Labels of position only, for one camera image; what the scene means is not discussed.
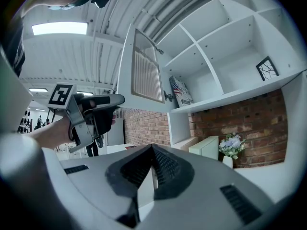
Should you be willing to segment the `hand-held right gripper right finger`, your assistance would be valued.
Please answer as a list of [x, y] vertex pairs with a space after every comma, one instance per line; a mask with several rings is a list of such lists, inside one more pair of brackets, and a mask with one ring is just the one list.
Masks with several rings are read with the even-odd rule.
[[174, 148], [152, 146], [158, 188], [140, 230], [258, 230], [274, 204], [223, 163]]

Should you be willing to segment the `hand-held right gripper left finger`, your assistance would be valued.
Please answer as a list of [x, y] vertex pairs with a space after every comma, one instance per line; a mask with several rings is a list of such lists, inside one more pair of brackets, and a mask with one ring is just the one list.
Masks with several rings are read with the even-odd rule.
[[139, 216], [143, 221], [153, 209], [153, 175], [152, 170], [145, 172], [141, 184], [137, 186], [136, 197], [118, 195], [109, 183], [109, 178], [119, 180], [121, 174], [109, 172], [108, 167], [136, 153], [138, 147], [125, 149], [125, 145], [107, 147], [106, 155], [71, 160], [61, 160], [64, 169], [87, 166], [87, 169], [72, 172], [68, 177], [80, 193], [97, 209], [113, 220], [123, 220], [124, 217]]

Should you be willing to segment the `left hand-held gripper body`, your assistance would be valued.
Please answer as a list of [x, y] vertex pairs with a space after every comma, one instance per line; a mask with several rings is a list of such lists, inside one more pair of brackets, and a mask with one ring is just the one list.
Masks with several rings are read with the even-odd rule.
[[75, 143], [69, 153], [85, 148], [98, 137], [110, 131], [113, 105], [110, 95], [93, 95], [78, 98], [75, 84], [58, 83], [47, 107], [54, 113], [66, 116], [70, 125], [69, 138]]

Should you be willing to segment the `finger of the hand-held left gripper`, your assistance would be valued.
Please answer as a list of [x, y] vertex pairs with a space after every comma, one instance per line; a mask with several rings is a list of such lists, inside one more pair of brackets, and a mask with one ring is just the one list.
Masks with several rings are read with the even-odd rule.
[[125, 102], [125, 97], [121, 94], [110, 94], [108, 97], [108, 108], [119, 108]]

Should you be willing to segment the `white glass cabinet door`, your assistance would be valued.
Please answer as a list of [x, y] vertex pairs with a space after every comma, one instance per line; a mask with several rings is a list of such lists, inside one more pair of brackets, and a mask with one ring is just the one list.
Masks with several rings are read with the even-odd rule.
[[158, 47], [134, 24], [130, 24], [122, 50], [117, 83], [117, 94], [125, 97], [125, 102], [121, 105], [123, 108], [161, 113], [175, 109], [175, 100], [166, 101], [164, 97], [164, 91], [172, 94], [169, 74], [163, 72], [170, 56], [165, 52], [161, 55], [154, 46]]

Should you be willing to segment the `white shelving unit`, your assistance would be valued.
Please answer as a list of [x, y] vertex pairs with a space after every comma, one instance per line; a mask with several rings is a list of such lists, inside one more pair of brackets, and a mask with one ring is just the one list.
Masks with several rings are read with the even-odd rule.
[[[282, 88], [307, 71], [307, 48], [276, 0], [211, 0], [160, 42], [170, 56], [163, 72], [183, 81], [194, 101], [168, 113], [172, 145], [236, 133], [245, 149], [236, 168], [284, 163], [288, 124]], [[267, 56], [279, 76], [263, 81]]]

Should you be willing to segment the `person's left forearm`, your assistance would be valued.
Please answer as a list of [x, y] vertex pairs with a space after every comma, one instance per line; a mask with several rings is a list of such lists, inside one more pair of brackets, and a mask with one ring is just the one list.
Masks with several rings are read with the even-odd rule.
[[32, 131], [26, 136], [34, 139], [39, 147], [54, 149], [62, 144], [70, 143], [70, 120], [67, 117], [53, 122], [45, 127]]

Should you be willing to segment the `rack of dark hats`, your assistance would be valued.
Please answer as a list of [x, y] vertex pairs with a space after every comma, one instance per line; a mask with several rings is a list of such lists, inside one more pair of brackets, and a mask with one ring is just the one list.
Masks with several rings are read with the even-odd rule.
[[30, 119], [30, 110], [26, 110], [20, 124], [18, 126], [17, 132], [20, 134], [27, 134], [31, 131], [31, 119]]

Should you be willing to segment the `pale green box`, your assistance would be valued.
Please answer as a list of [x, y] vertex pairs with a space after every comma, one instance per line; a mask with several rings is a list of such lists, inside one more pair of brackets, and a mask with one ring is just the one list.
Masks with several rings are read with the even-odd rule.
[[189, 153], [218, 160], [219, 137], [218, 136], [207, 137], [201, 142], [189, 147]]

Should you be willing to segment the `pale flower bouquet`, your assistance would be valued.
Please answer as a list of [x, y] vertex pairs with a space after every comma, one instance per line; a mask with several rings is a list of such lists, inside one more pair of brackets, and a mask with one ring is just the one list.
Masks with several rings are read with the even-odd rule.
[[237, 160], [238, 154], [245, 149], [245, 141], [236, 133], [227, 134], [219, 144], [219, 151], [225, 156]]

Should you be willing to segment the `person's black shirt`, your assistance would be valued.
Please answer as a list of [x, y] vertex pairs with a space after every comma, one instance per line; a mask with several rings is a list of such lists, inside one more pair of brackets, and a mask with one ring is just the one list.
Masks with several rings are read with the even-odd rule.
[[7, 31], [2, 41], [2, 46], [5, 51], [7, 60], [9, 61], [17, 77], [20, 76], [22, 66], [25, 61], [23, 31], [23, 24], [16, 23]]

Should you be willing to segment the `flag print book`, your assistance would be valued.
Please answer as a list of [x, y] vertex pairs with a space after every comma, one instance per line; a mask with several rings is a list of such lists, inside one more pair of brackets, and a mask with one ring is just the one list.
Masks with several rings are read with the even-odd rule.
[[183, 81], [177, 79], [174, 76], [170, 77], [169, 81], [179, 107], [194, 103], [191, 94]]

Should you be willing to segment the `bundle of white ceiling pipes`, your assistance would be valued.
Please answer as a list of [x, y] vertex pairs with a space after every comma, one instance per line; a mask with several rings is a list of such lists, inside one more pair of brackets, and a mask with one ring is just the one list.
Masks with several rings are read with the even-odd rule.
[[133, 24], [159, 42], [180, 20], [210, 0], [149, 0]]

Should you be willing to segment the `black framed branch picture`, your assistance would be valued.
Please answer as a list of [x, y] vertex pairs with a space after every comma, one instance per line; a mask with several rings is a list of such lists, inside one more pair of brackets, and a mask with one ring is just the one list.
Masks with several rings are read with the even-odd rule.
[[274, 66], [271, 58], [267, 56], [264, 58], [257, 66], [256, 69], [258, 70], [261, 78], [263, 81], [267, 81], [279, 76], [279, 73]]

